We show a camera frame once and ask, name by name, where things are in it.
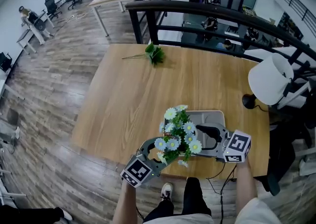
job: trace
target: black lamp base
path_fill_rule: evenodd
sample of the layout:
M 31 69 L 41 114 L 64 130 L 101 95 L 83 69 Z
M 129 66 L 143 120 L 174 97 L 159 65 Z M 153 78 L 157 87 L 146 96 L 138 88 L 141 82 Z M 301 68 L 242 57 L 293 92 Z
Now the black lamp base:
M 242 97 L 242 104 L 247 109 L 254 109 L 256 105 L 256 96 L 254 94 L 245 94 Z

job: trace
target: white lamp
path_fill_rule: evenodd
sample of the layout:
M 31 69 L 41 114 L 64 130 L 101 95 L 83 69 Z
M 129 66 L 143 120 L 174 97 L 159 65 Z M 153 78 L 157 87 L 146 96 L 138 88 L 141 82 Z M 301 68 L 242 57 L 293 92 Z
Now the white lamp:
M 274 105 L 283 97 L 285 88 L 293 78 L 294 71 L 288 60 L 274 53 L 250 70 L 248 82 L 253 95 L 245 94 L 242 103 L 252 109 L 257 98 L 266 105 Z

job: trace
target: black and white marker cube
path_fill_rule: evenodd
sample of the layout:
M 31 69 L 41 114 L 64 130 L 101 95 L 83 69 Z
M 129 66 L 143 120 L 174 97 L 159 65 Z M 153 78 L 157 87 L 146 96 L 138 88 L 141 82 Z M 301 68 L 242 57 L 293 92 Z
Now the black and white marker cube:
M 226 162 L 244 162 L 251 147 L 251 136 L 236 130 L 223 153 Z
M 133 187 L 140 186 L 149 176 L 152 169 L 138 158 L 132 158 L 120 176 L 129 182 Z

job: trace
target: wooden floor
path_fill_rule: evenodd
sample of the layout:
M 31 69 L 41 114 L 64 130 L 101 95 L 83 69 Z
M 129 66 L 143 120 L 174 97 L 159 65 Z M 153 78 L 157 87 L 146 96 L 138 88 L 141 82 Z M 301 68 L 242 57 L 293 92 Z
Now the wooden floor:
M 90 1 L 84 0 L 71 11 L 63 9 L 64 14 L 54 19 L 55 37 L 43 46 L 33 39 L 38 52 L 21 55 L 8 85 L 25 100 L 5 92 L 0 101 L 4 117 L 9 108 L 19 113 L 21 134 L 14 154 L 4 148 L 1 160 L 3 167 L 12 171 L 12 176 L 5 176 L 8 189 L 27 194 L 26 200 L 18 201 L 20 207 L 60 206 L 74 216 L 74 223 L 103 224 L 113 217 L 122 166 L 88 156 L 71 146 L 70 135 L 108 44 L 134 43 L 135 39 L 128 13 L 121 13 L 116 4 L 99 9 L 111 40 L 103 37 L 93 13 L 86 7 Z M 81 17 L 83 13 L 87 14 L 81 19 L 66 22 L 72 15 Z M 137 206 L 143 215 L 159 203 L 166 181 L 174 184 L 175 213 L 182 210 L 185 179 L 160 176 L 137 189 Z M 223 181 L 212 181 L 219 191 Z M 219 223 L 220 197 L 207 180 L 200 182 L 215 223 Z M 258 183 L 260 198 L 283 223 L 306 223 L 316 212 L 316 175 L 299 177 L 296 161 L 280 184 L 281 193 L 272 197 Z M 230 182 L 224 189 L 224 224 L 235 221 L 235 199 L 236 184 Z

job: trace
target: white daisy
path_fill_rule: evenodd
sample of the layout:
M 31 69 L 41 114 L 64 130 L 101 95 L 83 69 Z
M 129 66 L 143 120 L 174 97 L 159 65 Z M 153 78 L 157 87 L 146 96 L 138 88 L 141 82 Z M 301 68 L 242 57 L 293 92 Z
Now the white daisy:
M 183 165 L 183 166 L 186 166 L 188 168 L 189 164 L 186 162 L 186 161 L 183 161 L 183 160 L 179 160 L 178 161 L 178 164 L 179 165 Z
M 189 144 L 189 148 L 190 148 L 191 152 L 194 154 L 200 153 L 202 150 L 202 143 L 198 140 L 191 141 Z
M 183 111 L 183 110 L 185 110 L 185 109 L 187 109 L 187 108 L 188 108 L 187 105 L 179 105 L 179 106 L 176 107 L 176 110 L 178 110 L 178 111 Z
M 174 124 L 173 124 L 173 123 L 168 123 L 168 124 L 164 127 L 166 133 L 170 133 L 173 128 L 174 128 Z
M 155 147 L 158 150 L 164 150 L 167 147 L 167 143 L 163 140 L 163 138 L 157 138 L 155 140 Z
M 162 133 L 163 129 L 164 129 L 164 124 L 163 124 L 163 122 L 161 122 L 159 125 L 159 133 Z
M 191 141 L 195 141 L 196 139 L 197 139 L 197 137 L 193 133 L 186 134 L 184 137 L 184 141 L 187 144 L 190 144 Z
M 179 141 L 177 139 L 171 138 L 167 142 L 167 148 L 169 150 L 176 150 L 179 147 Z
M 187 123 L 184 123 L 183 129 L 184 129 L 184 132 L 189 134 L 191 132 L 194 132 L 196 130 L 196 127 L 191 121 L 188 121 Z
M 168 108 L 166 113 L 164 114 L 164 118 L 170 120 L 173 119 L 176 116 L 176 114 L 177 111 L 175 108 Z
M 166 160 L 166 158 L 164 158 L 164 154 L 163 154 L 163 153 L 157 152 L 157 156 L 158 156 L 159 160 L 160 160 L 162 163 L 164 163 L 165 165 L 168 165 L 168 164 L 167 164 L 167 160 Z

